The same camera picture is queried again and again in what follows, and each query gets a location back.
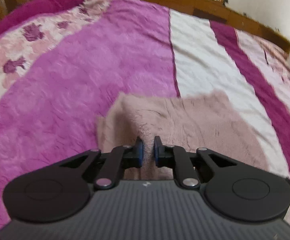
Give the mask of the dusty pink knit sweater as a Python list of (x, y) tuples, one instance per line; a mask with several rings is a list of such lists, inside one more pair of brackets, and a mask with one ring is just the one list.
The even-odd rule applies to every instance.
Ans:
[(158, 168), (153, 156), (154, 137), (188, 152), (207, 147), (265, 171), (267, 158), (250, 126), (219, 90), (193, 98), (161, 98), (121, 93), (105, 117), (97, 121), (97, 143), (103, 152), (144, 142), (143, 164), (129, 168), (125, 179), (172, 179), (170, 168)]

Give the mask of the pink floral bed blanket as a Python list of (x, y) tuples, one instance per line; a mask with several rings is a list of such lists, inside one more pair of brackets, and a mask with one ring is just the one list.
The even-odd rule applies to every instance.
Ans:
[(290, 177), (290, 73), (275, 45), (141, 0), (84, 0), (0, 35), (0, 228), (16, 176), (97, 148), (121, 93), (224, 92), (270, 172)]

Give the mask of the magenta pillow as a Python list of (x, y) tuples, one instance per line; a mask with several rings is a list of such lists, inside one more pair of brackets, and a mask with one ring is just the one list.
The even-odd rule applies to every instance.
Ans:
[(56, 14), (72, 9), (84, 0), (31, 0), (20, 5), (0, 20), (0, 35), (22, 22), (40, 14)]

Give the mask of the long wooden side cabinet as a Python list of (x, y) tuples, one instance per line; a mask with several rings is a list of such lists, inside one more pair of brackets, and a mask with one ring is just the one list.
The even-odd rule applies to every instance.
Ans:
[(232, 9), (225, 7), (221, 2), (214, 0), (143, 0), (151, 3), (174, 9), (176, 11), (193, 15), (200, 18), (206, 18), (230, 25), (231, 27), (246, 31), (250, 34), (262, 37), (268, 40), (287, 54), (290, 53), (290, 41), (277, 31), (264, 24), (259, 23), (247, 16), (239, 14)]

